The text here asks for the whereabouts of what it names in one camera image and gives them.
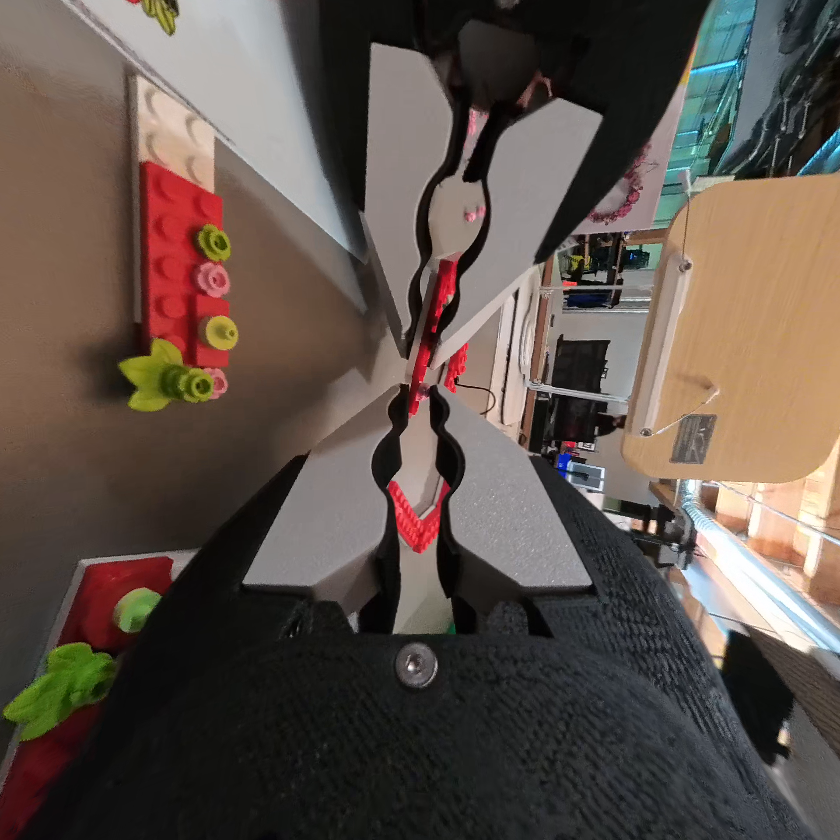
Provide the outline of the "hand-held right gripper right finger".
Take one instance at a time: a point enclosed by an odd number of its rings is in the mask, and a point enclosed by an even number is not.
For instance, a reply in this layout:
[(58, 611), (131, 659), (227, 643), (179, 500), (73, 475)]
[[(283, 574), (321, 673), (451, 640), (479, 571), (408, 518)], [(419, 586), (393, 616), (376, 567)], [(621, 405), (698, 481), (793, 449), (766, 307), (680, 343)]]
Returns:
[(538, 603), (596, 596), (593, 579), (533, 458), (449, 391), (429, 393), (440, 508), (437, 574), (457, 634), (475, 634), (496, 607), (519, 605), (541, 635)]

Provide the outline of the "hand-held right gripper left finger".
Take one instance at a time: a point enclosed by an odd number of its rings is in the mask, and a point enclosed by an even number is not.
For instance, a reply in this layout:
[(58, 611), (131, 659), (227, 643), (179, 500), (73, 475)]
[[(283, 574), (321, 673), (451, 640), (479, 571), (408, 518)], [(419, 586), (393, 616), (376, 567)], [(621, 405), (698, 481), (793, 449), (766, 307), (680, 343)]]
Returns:
[(403, 430), (404, 387), (394, 385), (313, 448), (243, 586), (335, 602), (361, 631), (392, 633), (402, 578), (389, 485)]

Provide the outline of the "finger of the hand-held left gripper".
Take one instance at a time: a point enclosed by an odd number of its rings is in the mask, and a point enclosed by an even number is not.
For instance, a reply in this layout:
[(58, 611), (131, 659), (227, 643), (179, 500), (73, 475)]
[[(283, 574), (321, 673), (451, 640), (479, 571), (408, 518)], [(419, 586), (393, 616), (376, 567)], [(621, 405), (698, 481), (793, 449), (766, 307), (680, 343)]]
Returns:
[(452, 101), (431, 60), (373, 43), (360, 221), (388, 327), (405, 360), (435, 259), (430, 212), (447, 177), (454, 127)]
[(501, 133), (482, 180), (485, 223), (458, 259), (455, 312), (439, 323), (435, 354), (467, 343), (534, 266), (601, 122), (596, 111), (553, 99)]

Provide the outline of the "red lego plate strip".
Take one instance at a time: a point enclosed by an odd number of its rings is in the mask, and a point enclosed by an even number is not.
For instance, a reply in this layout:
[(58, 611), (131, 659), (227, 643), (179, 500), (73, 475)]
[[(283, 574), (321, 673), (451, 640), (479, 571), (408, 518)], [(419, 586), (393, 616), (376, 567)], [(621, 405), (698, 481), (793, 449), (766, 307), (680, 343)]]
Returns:
[(424, 384), (429, 363), (437, 346), (438, 325), (447, 305), (455, 296), (457, 261), (456, 256), (442, 259), (428, 276), (426, 297), (409, 359), (411, 362), (407, 408), (409, 417), (417, 413), (422, 401), (421, 386)]

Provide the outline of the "lego set box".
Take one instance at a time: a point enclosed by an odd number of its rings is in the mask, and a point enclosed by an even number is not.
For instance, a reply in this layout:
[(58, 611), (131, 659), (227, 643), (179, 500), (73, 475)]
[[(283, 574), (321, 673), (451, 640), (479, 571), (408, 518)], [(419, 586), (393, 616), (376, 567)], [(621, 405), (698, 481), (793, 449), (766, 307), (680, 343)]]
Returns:
[(652, 228), (689, 78), (690, 66), (687, 66), (653, 135), (622, 178), (572, 232), (573, 236), (621, 234)]

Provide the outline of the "lego instruction booklet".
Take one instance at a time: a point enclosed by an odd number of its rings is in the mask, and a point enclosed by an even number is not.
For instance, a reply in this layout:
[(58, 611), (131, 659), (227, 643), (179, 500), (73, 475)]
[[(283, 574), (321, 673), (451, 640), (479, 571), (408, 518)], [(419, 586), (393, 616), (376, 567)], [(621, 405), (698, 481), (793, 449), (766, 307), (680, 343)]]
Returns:
[(65, 2), (131, 66), (195, 111), (321, 231), (311, 258), (364, 313), (361, 223), (328, 133), (316, 2), (177, 2), (167, 35), (141, 3)]

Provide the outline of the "red lego strip with flowers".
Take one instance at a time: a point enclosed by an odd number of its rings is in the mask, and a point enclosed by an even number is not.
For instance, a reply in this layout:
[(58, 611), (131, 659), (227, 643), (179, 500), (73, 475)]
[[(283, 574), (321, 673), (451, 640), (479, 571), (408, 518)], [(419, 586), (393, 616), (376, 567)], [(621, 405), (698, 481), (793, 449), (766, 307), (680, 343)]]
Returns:
[[(135, 643), (149, 613), (153, 592), (163, 595), (189, 564), (195, 549), (136, 553), (80, 560), (49, 631), (35, 677), (46, 671), (54, 648), (84, 643), (114, 661)], [(2, 760), (1, 838), (18, 838), (61, 772), (79, 753), (101, 711), (102, 701), (73, 710), (38, 738), (24, 740), (25, 724), (14, 727)]]
[(134, 319), (140, 354), (119, 363), (129, 408), (202, 405), (228, 389), (239, 341), (231, 317), (232, 253), (215, 190), (215, 133), (141, 76), (129, 81), (133, 153)]

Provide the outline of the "black monitor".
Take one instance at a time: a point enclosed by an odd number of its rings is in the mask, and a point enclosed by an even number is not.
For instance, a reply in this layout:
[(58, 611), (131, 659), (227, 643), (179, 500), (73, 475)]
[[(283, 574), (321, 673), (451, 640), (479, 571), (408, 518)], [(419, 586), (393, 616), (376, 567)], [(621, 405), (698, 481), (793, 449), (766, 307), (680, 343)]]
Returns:
[[(606, 368), (609, 340), (566, 340), (557, 342), (551, 386), (600, 394)], [(569, 395), (553, 395), (550, 425), (553, 438), (565, 442), (592, 444), (598, 417), (606, 414), (607, 401)]]

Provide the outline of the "red lego heart frame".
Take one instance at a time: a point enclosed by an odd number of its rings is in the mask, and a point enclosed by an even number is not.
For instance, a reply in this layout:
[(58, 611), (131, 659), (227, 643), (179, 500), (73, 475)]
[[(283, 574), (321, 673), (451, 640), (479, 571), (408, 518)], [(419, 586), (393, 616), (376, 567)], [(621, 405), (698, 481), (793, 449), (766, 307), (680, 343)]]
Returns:
[[(459, 378), (466, 371), (468, 347), (468, 343), (464, 344), (448, 361), (444, 387), (452, 393), (457, 393)], [(443, 501), (449, 492), (447, 482), (441, 479), (436, 504), (424, 517), (415, 512), (395, 480), (389, 483), (388, 491), (394, 502), (395, 522), (402, 540), (415, 553), (425, 552), (438, 535)]]

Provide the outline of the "silver ventilation duct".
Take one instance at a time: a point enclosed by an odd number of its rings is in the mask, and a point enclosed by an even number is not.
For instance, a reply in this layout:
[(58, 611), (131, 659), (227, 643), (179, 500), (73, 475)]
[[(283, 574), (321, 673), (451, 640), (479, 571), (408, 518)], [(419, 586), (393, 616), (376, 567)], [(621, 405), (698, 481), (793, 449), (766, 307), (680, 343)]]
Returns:
[(735, 583), (748, 581), (748, 595), (760, 594), (761, 602), (783, 615), (814, 647), (838, 655), (838, 625), (711, 516), (700, 500), (698, 480), (677, 481), (677, 501), (697, 535), (713, 548), (714, 561), (727, 577), (734, 574)]

